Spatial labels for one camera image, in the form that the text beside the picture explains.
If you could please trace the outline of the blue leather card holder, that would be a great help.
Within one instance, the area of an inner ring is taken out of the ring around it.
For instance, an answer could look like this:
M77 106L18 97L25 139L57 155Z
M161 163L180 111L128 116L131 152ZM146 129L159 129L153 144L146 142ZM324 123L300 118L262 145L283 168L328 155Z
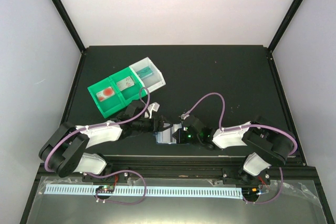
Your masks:
M157 144L168 144L168 145L176 145L176 140L173 138L173 133L175 133L178 129L183 129L182 124L174 124L170 129L167 129L163 132L156 132L154 134Z

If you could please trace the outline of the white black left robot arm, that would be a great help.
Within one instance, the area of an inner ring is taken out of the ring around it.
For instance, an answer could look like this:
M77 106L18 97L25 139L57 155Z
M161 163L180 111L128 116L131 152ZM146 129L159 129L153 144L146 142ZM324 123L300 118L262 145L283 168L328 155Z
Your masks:
M88 172L106 182L112 177L112 167L101 154L89 154L86 149L138 134L160 134L169 130L173 124L158 113L159 107L156 102L146 104L135 100L104 123L81 126L65 122L43 145L38 156L46 171L61 178Z

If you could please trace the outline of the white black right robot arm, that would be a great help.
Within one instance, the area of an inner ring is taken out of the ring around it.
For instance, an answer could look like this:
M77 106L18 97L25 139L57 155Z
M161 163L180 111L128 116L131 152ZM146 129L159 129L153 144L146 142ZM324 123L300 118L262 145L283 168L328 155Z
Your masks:
M298 148L291 133L269 125L269 121L261 116L241 125L215 129L190 115L173 131L172 140L174 144L193 144L211 151L250 148L251 153L239 168L223 171L225 179L240 185L257 184L262 172L272 166L282 168Z

